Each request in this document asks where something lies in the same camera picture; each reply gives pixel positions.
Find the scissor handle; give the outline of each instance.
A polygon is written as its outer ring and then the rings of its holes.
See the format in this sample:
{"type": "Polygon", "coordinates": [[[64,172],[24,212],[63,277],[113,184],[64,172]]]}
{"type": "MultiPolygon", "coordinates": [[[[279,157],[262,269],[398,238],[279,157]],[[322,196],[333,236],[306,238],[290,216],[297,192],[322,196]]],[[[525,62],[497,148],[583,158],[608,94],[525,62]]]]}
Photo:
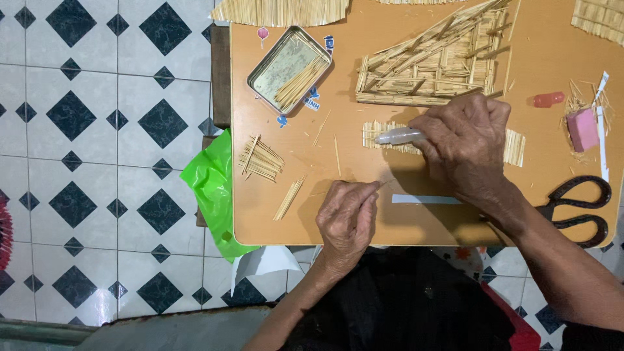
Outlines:
{"type": "Polygon", "coordinates": [[[609,226],[602,217],[599,217],[593,214],[583,214],[583,215],[570,218],[570,219],[555,220],[552,222],[552,224],[557,229],[565,229],[565,228],[569,228],[577,224],[582,224],[582,223],[587,223],[587,222],[596,223],[596,226],[598,227],[596,234],[587,241],[576,242],[576,243],[581,249],[589,249],[590,247],[594,247],[600,244],[607,238],[607,234],[609,233],[609,226]]]}
{"type": "Polygon", "coordinates": [[[611,186],[601,177],[597,177],[595,175],[581,175],[563,183],[560,187],[555,189],[555,191],[553,191],[548,196],[548,198],[551,202],[553,202],[554,206],[572,205],[575,207],[581,207],[583,209],[599,209],[606,205],[609,200],[611,200],[611,193],[611,186]],[[570,189],[574,188],[579,184],[583,184],[584,182],[594,182],[597,186],[599,186],[600,197],[598,198],[598,200],[596,200],[595,202],[589,202],[562,198],[565,193],[570,191],[570,189]]]}

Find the scissors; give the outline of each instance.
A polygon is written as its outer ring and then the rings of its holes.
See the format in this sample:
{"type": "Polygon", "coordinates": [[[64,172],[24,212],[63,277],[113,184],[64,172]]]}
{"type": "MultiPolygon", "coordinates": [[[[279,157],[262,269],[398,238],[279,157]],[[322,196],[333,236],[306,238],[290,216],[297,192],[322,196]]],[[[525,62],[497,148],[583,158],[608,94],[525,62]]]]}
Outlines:
{"type": "Polygon", "coordinates": [[[581,175],[579,177],[572,178],[567,182],[563,183],[560,187],[555,189],[548,198],[550,199],[548,204],[544,206],[538,206],[536,209],[544,216],[547,220],[551,221],[551,223],[557,229],[565,229],[569,228],[573,225],[582,224],[586,222],[594,222],[596,226],[598,226],[598,230],[596,234],[589,240],[583,242],[577,242],[577,245],[582,249],[588,249],[590,247],[594,247],[605,238],[607,238],[607,234],[609,232],[609,228],[607,222],[604,218],[593,215],[593,214],[583,214],[576,216],[574,218],[565,219],[565,220],[552,220],[553,212],[555,212],[555,207],[559,205],[571,205],[574,207],[580,207],[582,209],[599,209],[609,203],[611,199],[611,186],[604,179],[600,177],[596,177],[595,175],[581,175]],[[575,186],[579,184],[583,184],[584,182],[594,182],[600,188],[600,197],[595,202],[587,202],[582,200],[572,200],[566,199],[562,196],[565,195],[566,192],[573,189],[575,186]]]}

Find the wooden table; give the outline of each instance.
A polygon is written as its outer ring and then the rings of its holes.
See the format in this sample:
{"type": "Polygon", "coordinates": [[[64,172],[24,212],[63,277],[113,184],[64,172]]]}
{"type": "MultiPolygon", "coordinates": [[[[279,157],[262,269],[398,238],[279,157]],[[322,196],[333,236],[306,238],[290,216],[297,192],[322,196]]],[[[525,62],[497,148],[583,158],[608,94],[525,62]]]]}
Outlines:
{"type": "MultiPolygon", "coordinates": [[[[396,121],[406,123],[425,109],[403,106],[359,104],[354,98],[357,80],[356,68],[365,54],[409,39],[446,17],[460,6],[477,2],[421,6],[388,5],[371,0],[353,0],[346,19],[328,26],[306,30],[319,42],[333,35],[335,39],[334,64],[318,84],[321,107],[315,112],[299,108],[288,119],[288,125],[279,128],[277,113],[246,84],[246,77],[263,55],[283,33],[283,28],[269,28],[270,36],[260,47],[257,28],[233,24],[232,38],[232,131],[233,155],[242,153],[245,142],[257,133],[286,161],[284,172],[272,184],[257,176],[247,181],[241,169],[234,170],[234,230],[243,244],[321,244],[314,218],[324,192],[332,180],[338,179],[333,137],[338,138],[338,149],[343,179],[348,181],[389,182],[380,190],[377,231],[374,244],[381,245],[489,245],[501,240],[485,224],[479,223],[477,209],[469,205],[415,205],[392,204],[392,194],[449,195],[427,176],[421,156],[401,154],[398,151],[380,151],[362,147],[362,124],[366,121],[396,121]],[[318,147],[312,143],[319,125],[331,110],[329,119],[319,137],[318,147]],[[308,178],[283,220],[272,218],[289,186],[303,174],[308,178]]],[[[514,13],[516,2],[512,2],[514,13]]],[[[624,48],[613,42],[591,36],[570,25],[573,0],[524,1],[515,25],[511,44],[514,55],[510,81],[514,88],[505,101],[512,105],[508,127],[527,138],[524,166],[505,165],[505,175],[516,183],[533,205],[545,204],[547,195],[573,174],[600,175],[598,147],[586,152],[591,162],[579,164],[571,155],[567,132],[560,127],[563,104],[551,109],[529,106],[530,96],[563,91],[569,94],[569,80],[598,83],[603,71],[611,78],[607,84],[608,96],[616,111],[624,111],[624,48]]],[[[499,56],[501,67],[506,54],[499,56]]],[[[504,70],[497,73],[496,90],[502,89],[504,70]]],[[[590,86],[579,83],[587,99],[592,98],[590,86]]],[[[607,160],[611,202],[598,210],[583,210],[568,206],[558,207],[555,219],[569,218],[584,213],[598,214],[609,225],[610,235],[601,246],[607,245],[617,222],[622,169],[624,166],[624,119],[613,118],[612,131],[607,137],[607,160]]],[[[570,197],[593,200],[598,188],[584,184],[569,193],[570,197]]],[[[592,223],[578,225],[563,231],[573,240],[589,239],[595,232],[592,223]]]]}

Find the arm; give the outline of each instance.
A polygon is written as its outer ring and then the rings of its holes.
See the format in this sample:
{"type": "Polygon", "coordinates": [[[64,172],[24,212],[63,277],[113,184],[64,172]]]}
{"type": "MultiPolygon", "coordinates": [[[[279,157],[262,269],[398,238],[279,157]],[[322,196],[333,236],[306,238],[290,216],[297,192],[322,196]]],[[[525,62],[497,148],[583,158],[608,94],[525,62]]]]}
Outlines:
{"type": "Polygon", "coordinates": [[[520,249],[546,301],[565,320],[624,331],[624,289],[567,239],[503,175],[510,106],[473,94],[432,107],[410,122],[432,178],[487,214],[520,249]]]}
{"type": "Polygon", "coordinates": [[[323,250],[243,350],[278,350],[304,314],[358,263],[374,235],[379,182],[331,184],[316,216],[323,250]]]}

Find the hand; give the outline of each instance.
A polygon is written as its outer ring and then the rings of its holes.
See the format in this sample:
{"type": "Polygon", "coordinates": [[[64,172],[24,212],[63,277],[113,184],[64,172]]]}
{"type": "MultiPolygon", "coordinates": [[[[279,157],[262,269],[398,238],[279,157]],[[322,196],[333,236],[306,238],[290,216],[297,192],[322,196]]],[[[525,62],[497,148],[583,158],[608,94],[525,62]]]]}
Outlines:
{"type": "Polygon", "coordinates": [[[370,245],[375,233],[379,182],[335,180],[316,216],[323,237],[326,268],[337,278],[347,275],[370,245]]]}
{"type": "Polygon", "coordinates": [[[449,186],[460,200],[496,215],[519,190],[503,175],[505,125],[511,107],[471,94],[430,108],[409,122],[427,140],[415,142],[430,176],[449,186]]]}

